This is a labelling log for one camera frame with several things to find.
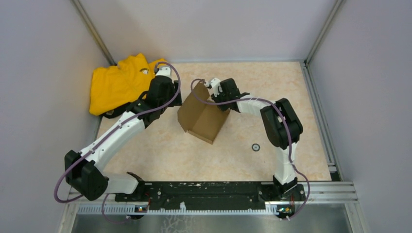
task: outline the white wall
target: white wall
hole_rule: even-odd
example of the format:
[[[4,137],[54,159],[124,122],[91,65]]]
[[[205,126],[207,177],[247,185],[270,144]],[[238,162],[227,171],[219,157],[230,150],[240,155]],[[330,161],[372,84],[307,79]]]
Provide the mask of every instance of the white wall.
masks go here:
[[[412,1],[348,0],[310,65],[373,233],[412,228]]]
[[[305,59],[335,0],[82,0],[115,61]]]
[[[91,75],[107,63],[69,0],[2,1],[0,54],[0,232],[55,232],[53,188],[93,139]]]

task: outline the yellow cloth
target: yellow cloth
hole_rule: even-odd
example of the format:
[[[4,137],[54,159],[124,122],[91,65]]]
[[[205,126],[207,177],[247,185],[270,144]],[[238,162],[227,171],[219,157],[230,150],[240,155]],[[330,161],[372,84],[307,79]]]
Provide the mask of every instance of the yellow cloth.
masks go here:
[[[129,56],[117,66],[94,70],[90,90],[90,113],[100,115],[125,103],[138,99],[149,89],[155,77],[154,68],[159,59],[147,64],[143,54]]]

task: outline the screw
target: screw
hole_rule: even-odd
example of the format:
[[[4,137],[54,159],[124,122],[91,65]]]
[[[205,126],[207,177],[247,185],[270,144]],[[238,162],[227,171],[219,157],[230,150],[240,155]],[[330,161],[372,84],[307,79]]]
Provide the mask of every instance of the screw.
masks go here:
[[[260,150],[260,145],[258,143],[253,143],[252,144],[252,150],[253,151],[259,151]]]

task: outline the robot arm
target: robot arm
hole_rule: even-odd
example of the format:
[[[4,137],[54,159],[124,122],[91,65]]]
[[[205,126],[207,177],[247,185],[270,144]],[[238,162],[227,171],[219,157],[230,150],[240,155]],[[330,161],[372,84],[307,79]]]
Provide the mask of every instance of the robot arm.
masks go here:
[[[280,195],[288,193],[297,185],[296,173],[292,164],[289,161],[289,142],[284,128],[282,119],[274,110],[274,108],[266,102],[259,101],[249,93],[240,93],[233,79],[220,81],[212,79],[207,82],[206,87],[213,90],[211,98],[216,103],[222,103],[236,99],[250,99],[247,101],[237,101],[229,104],[218,105],[225,111],[227,109],[235,110],[239,113],[248,113],[258,117],[262,117],[265,126],[266,134],[270,142],[275,146],[276,154],[276,169],[274,174],[274,184]],[[292,161],[295,160],[295,151],[299,135],[303,132],[302,124],[300,123],[291,104],[285,98],[275,101],[274,104],[285,117],[292,138]]]
[[[132,194],[142,190],[140,187],[144,186],[144,181],[137,175],[106,173],[103,170],[127,141],[159,119],[166,108],[139,117],[134,117],[135,114],[162,106],[178,91],[177,87],[177,81],[172,83],[170,67],[161,67],[151,81],[145,99],[142,98],[144,95],[141,95],[138,100],[131,103],[120,119],[92,144],[78,153],[71,150],[66,154],[66,169],[87,155],[67,174],[66,182],[88,200],[95,200],[102,194]],[[180,94],[169,107],[178,105],[182,105]]]

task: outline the beige floor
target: beige floor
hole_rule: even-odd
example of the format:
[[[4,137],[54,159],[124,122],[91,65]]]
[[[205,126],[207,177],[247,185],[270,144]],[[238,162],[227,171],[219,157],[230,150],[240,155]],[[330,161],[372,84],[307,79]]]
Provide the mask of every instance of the beige floor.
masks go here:
[[[182,98],[195,78],[233,78],[240,92],[269,100],[288,98],[304,132],[296,151],[296,166],[311,181],[330,180],[308,93],[298,62],[175,64],[182,78]],[[116,119],[103,118],[99,135]],[[259,143],[260,151],[251,149]],[[261,118],[232,111],[213,145],[184,133],[177,107],[130,140],[105,171],[133,172],[147,181],[270,181],[275,167],[274,148]]]

